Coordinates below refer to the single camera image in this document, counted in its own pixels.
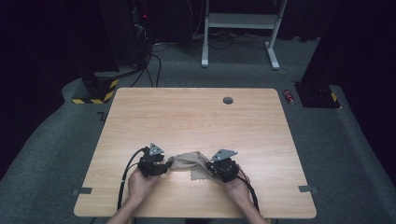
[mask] wire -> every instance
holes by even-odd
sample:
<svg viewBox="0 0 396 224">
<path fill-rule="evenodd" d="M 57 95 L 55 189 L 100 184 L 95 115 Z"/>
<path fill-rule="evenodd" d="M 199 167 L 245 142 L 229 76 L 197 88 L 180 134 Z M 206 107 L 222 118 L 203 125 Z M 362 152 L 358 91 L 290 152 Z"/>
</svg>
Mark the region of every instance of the wire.
<svg viewBox="0 0 396 224">
<path fill-rule="evenodd" d="M 233 44 L 233 38 L 230 35 L 219 35 L 218 37 L 216 37 L 216 40 L 222 42 L 230 41 L 230 44 L 223 48 L 214 47 L 213 45 L 210 44 L 208 44 L 208 46 L 212 49 L 227 49 Z"/>
<path fill-rule="evenodd" d="M 280 75 L 280 76 L 282 76 L 282 77 L 286 77 L 286 76 L 289 74 L 289 69 L 287 69 L 287 68 L 279 68 L 279 69 L 277 70 L 277 74 Z"/>
<path fill-rule="evenodd" d="M 159 45 L 163 45 L 163 44 L 166 44 L 166 47 L 165 47 L 164 49 L 153 50 L 152 52 L 161 52 L 161 51 L 164 51 L 164 50 L 166 50 L 166 49 L 169 49 L 169 46 L 171 45 L 171 44 L 169 43 L 169 41 L 166 41 L 166 42 L 164 42 L 164 43 L 157 43 L 157 44 L 154 44 L 154 46 L 159 46 Z"/>
<path fill-rule="evenodd" d="M 131 85 L 131 87 L 134 86 L 134 84 L 136 84 L 136 82 L 140 79 L 140 77 L 142 77 L 142 74 L 145 72 L 145 70 L 147 69 L 148 65 L 149 65 L 149 61 L 151 61 L 151 53 L 148 56 L 148 60 L 146 63 L 144 63 L 142 71 L 140 72 L 139 76 L 137 77 L 137 79 L 134 81 L 134 83 Z"/>
<path fill-rule="evenodd" d="M 199 27 L 201 26 L 201 20 L 202 20 L 203 12 L 204 12 L 204 0 L 201 0 L 201 13 L 200 13 L 200 16 L 199 16 L 199 22 L 198 22 L 198 25 L 197 25 L 197 29 L 195 30 L 195 33 L 192 35 L 192 38 L 194 38 L 194 36 L 198 33 Z"/>
<path fill-rule="evenodd" d="M 152 78 L 151 78 L 151 73 L 150 73 L 149 69 L 146 68 L 146 71 L 148 72 L 149 83 L 150 83 L 151 87 L 154 87 L 154 86 L 152 85 Z"/>
<path fill-rule="evenodd" d="M 95 222 L 96 219 L 97 219 L 97 217 L 94 217 L 94 218 L 91 220 L 90 224 L 92 224 L 93 222 Z"/>
<path fill-rule="evenodd" d="M 220 171 L 228 174 L 228 175 L 233 175 L 230 172 L 223 170 L 223 169 L 219 169 Z M 238 170 L 241 171 L 241 173 L 244 175 L 245 179 L 242 178 L 239 175 L 236 175 L 235 177 L 242 180 L 242 182 L 244 182 L 247 185 L 247 188 L 250 190 L 250 194 L 251 194 L 251 198 L 253 199 L 253 204 L 256 207 L 257 211 L 260 212 L 260 208 L 259 208 L 259 201 L 257 200 L 257 196 L 256 196 L 256 192 L 254 191 L 254 188 L 248 183 L 248 178 L 245 175 L 245 173 L 240 169 L 240 167 L 238 166 Z"/>
<path fill-rule="evenodd" d="M 132 166 L 130 166 L 131 162 L 134 160 L 134 157 L 136 157 L 136 155 L 139 152 L 142 152 L 144 150 L 146 150 L 145 147 L 140 148 L 139 150 L 137 150 L 136 153 L 132 156 L 132 158 L 128 161 L 128 164 L 125 167 L 124 173 L 122 174 L 121 184 L 120 184 L 119 201 L 117 203 L 117 210 L 119 210 L 121 208 L 122 194 L 123 194 L 123 189 L 124 189 L 124 186 L 125 186 L 125 179 L 126 179 L 126 175 L 128 174 L 129 169 L 131 169 L 131 167 L 132 167 Z"/>
<path fill-rule="evenodd" d="M 160 73 L 161 73 L 161 68 L 163 67 L 163 64 L 161 62 L 160 57 L 158 57 L 155 54 L 151 54 L 151 56 L 155 57 L 158 59 L 158 62 L 160 63 L 160 66 L 158 67 L 158 72 L 157 72 L 157 81 L 155 82 L 155 87 L 158 87 L 158 81 L 160 80 Z"/>
</svg>

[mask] beige cloth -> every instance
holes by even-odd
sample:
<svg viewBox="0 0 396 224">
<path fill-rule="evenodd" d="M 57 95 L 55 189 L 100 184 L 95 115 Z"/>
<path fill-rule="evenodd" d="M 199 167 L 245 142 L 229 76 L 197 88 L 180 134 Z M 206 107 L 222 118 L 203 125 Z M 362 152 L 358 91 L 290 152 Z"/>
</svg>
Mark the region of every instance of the beige cloth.
<svg viewBox="0 0 396 224">
<path fill-rule="evenodd" d="M 215 179 L 212 173 L 206 168 L 206 163 L 210 160 L 201 152 L 195 151 L 171 157 L 167 162 L 172 161 L 171 170 L 191 169 L 191 180 Z"/>
</svg>

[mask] wooden table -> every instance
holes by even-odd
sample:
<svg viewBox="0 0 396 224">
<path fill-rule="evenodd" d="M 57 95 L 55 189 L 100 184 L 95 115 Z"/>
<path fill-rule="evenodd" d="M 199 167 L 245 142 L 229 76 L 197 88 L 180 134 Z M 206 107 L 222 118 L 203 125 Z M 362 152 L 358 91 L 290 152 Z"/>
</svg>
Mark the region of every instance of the wooden table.
<svg viewBox="0 0 396 224">
<path fill-rule="evenodd" d="M 233 103 L 224 104 L 224 97 Z M 236 150 L 232 159 L 250 177 L 264 217 L 316 215 L 310 192 L 298 188 L 307 183 L 277 92 L 208 88 L 118 89 L 83 184 L 92 192 L 79 194 L 75 214 L 111 217 L 128 160 L 150 143 L 165 151 L 166 160 L 193 151 L 210 159 L 220 148 Z M 168 171 L 134 215 L 242 216 L 222 186 L 191 181 L 190 171 Z"/>
</svg>

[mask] white metal stand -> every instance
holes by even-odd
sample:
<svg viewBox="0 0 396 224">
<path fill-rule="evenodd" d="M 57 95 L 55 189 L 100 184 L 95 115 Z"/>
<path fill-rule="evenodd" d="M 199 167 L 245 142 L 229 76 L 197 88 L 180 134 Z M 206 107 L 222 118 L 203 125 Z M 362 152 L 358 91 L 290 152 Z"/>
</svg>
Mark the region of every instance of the white metal stand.
<svg viewBox="0 0 396 224">
<path fill-rule="evenodd" d="M 279 69 L 274 53 L 274 44 L 276 35 L 279 30 L 280 23 L 282 22 L 283 12 L 288 0 L 283 0 L 280 10 L 276 15 L 258 15 L 258 14 L 229 14 L 229 13 L 209 13 L 209 0 L 206 0 L 205 9 L 205 36 L 202 51 L 202 67 L 209 66 L 209 48 L 208 37 L 209 27 L 222 27 L 222 28 L 245 28 L 245 29 L 268 29 L 273 30 L 270 42 L 265 42 L 271 65 L 274 70 Z"/>
</svg>

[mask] wrist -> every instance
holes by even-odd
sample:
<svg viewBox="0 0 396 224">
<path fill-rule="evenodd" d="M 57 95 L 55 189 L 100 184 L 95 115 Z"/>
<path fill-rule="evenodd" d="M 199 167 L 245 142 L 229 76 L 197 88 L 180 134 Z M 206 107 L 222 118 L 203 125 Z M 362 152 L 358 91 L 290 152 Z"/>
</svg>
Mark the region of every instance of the wrist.
<svg viewBox="0 0 396 224">
<path fill-rule="evenodd" d="M 143 202 L 142 197 L 130 195 L 124 202 L 125 206 L 128 206 L 130 209 L 135 209 Z"/>
</svg>

